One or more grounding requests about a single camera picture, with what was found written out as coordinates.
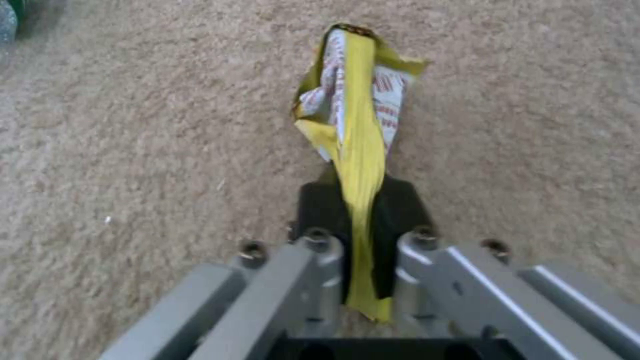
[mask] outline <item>crumpled wrapper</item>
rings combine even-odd
[[[372,31],[347,24],[324,35],[315,64],[294,100],[296,126],[333,161],[352,221],[347,305],[387,321],[390,299],[377,299],[371,270],[371,207],[396,135],[403,95],[428,64],[398,56]]]

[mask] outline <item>green object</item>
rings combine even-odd
[[[7,0],[13,10],[15,11],[15,15],[18,17],[18,24],[22,22],[24,19],[24,12],[27,7],[27,0]]]

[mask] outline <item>yellow wrapper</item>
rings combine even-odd
[[[347,305],[382,322],[390,320],[390,299],[376,298],[371,279],[371,208],[402,96],[427,64],[401,58],[368,29],[334,25],[294,100],[295,125],[325,160],[333,161],[351,216]]]

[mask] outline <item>screw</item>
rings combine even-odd
[[[509,265],[511,259],[511,249],[504,242],[498,239],[484,239],[480,243],[481,247],[489,250],[493,257],[505,265]]]
[[[325,252],[329,249],[331,234],[321,227],[311,227],[305,231],[305,243],[315,252]]]
[[[432,251],[438,248],[438,237],[430,226],[419,225],[413,228],[412,242],[420,250]]]
[[[239,256],[242,265],[252,269],[262,266],[269,257],[264,244],[255,240],[242,242]]]

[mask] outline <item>carpet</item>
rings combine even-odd
[[[446,243],[497,237],[640,301],[633,0],[29,7],[0,75],[0,358],[95,359],[196,264],[283,243],[323,168],[291,97],[338,21],[434,61],[387,168]]]

